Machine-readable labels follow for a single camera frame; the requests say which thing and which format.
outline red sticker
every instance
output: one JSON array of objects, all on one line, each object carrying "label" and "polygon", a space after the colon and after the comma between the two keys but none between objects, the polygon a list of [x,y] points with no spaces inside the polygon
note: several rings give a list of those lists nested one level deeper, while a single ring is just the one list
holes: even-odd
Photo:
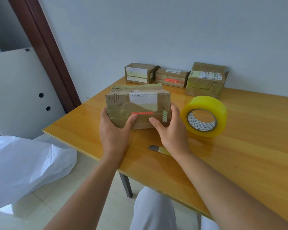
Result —
[{"label": "red sticker", "polygon": [[175,84],[178,83],[178,80],[177,80],[177,79],[172,79],[172,78],[164,78],[164,81],[166,81],[166,82],[171,82],[171,83],[175,83]]},{"label": "red sticker", "polygon": [[134,113],[131,113],[132,115],[151,115],[153,114],[154,112],[151,111],[151,112],[134,112]]}]

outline roll of packing tape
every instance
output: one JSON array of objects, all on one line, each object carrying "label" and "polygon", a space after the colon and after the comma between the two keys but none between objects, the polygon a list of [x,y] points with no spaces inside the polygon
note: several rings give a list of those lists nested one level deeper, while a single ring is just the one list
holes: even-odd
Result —
[{"label": "roll of packing tape", "polygon": [[[210,113],[212,120],[205,122],[197,119],[194,113],[198,110]],[[192,98],[182,109],[180,117],[191,133],[204,137],[214,137],[225,128],[227,109],[222,102],[214,97],[197,96]]]}]

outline plastic bag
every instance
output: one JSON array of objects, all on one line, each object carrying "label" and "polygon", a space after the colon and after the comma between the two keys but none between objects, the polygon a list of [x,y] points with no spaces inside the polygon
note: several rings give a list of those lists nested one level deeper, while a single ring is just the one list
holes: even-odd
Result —
[{"label": "plastic bag", "polygon": [[0,136],[0,208],[66,176],[76,161],[76,150],[49,135]]}]

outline forearm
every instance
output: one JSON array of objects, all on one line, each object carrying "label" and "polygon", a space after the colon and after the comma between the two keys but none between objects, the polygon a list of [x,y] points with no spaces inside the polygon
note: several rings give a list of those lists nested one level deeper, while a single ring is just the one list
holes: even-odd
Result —
[{"label": "forearm", "polygon": [[288,229],[288,222],[192,152],[176,160],[220,229]]},{"label": "forearm", "polygon": [[118,166],[118,160],[102,158],[44,229],[96,229]]}]

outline brown wooden door frame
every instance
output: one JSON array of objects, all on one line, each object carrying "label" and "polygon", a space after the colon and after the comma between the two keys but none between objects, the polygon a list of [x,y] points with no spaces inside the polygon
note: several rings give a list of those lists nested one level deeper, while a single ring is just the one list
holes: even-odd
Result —
[{"label": "brown wooden door frame", "polygon": [[8,0],[66,113],[81,104],[38,0]]}]

